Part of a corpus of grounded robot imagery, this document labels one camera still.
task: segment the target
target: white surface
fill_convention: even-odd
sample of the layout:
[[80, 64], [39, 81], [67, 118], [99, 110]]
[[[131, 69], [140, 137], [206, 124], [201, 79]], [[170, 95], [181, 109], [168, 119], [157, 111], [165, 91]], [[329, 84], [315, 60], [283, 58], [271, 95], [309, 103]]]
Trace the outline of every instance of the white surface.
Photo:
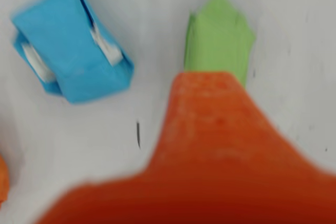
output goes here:
[[[43, 92], [11, 46], [0, 0], [0, 153], [12, 180], [0, 223], [31, 223], [69, 186], [131, 173], [155, 145], [191, 10], [205, 0], [89, 0], [136, 63], [128, 92], [80, 106]], [[248, 91], [309, 158], [336, 170], [336, 2], [233, 0], [257, 30]], [[138, 148], [136, 121], [141, 125]]]

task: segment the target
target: green origami piece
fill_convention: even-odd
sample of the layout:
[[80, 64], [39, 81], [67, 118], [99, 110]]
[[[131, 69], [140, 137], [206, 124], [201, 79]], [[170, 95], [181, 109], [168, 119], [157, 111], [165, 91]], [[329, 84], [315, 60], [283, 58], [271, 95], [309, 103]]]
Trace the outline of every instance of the green origami piece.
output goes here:
[[185, 71], [228, 71], [245, 86], [256, 37], [229, 0], [210, 0], [189, 19]]

